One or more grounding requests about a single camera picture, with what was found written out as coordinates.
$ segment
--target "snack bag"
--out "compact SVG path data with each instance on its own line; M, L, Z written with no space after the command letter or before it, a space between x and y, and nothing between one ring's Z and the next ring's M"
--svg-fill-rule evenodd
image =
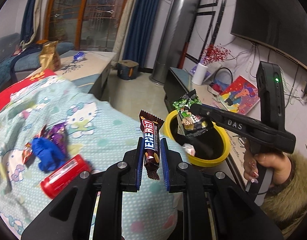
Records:
M56 51L58 41L46 42L39 55L41 70L50 69L57 71L61 68L60 56Z
M207 131L207 128L212 128L213 124L206 118L191 114L190 107L193 104L201 105L196 90L183 95L179 100L173 102L173 107L178 112L178 123L182 124L181 133L186 137L198 136Z

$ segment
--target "human hand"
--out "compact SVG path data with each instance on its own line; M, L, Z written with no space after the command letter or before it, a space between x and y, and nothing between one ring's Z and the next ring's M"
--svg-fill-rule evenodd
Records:
M270 187L284 183L290 176L291 162L283 153L265 153L252 155L249 148L249 142L245 142L246 152L244 154L243 168L245 169L243 177L253 183L258 183L258 169L256 163L266 168L274 168L272 182Z

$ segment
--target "book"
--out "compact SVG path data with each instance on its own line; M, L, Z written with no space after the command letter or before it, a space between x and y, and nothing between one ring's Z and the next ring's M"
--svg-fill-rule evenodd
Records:
M248 80L239 76L225 91L218 95L213 105L246 115L259 101L258 89Z

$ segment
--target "red decorative branch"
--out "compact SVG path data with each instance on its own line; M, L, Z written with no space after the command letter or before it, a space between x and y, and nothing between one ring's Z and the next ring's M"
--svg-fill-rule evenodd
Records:
M229 49L216 47L210 44L208 48L203 51L201 63L203 65L208 65L212 62L218 62L218 61L223 62L225 59L227 59L230 53L231 51Z

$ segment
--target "trash bin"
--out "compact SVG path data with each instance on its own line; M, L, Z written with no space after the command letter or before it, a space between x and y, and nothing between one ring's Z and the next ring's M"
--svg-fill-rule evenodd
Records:
M214 167L222 163L229 155L230 141L227 133L214 123L214 129L197 137L187 138L178 134L178 112L172 111L163 124L165 136L175 140L180 145L188 143L194 146L195 156L187 154L189 162L200 167Z
M132 60L121 60L117 63L118 77L123 80L135 79L138 76L139 64Z

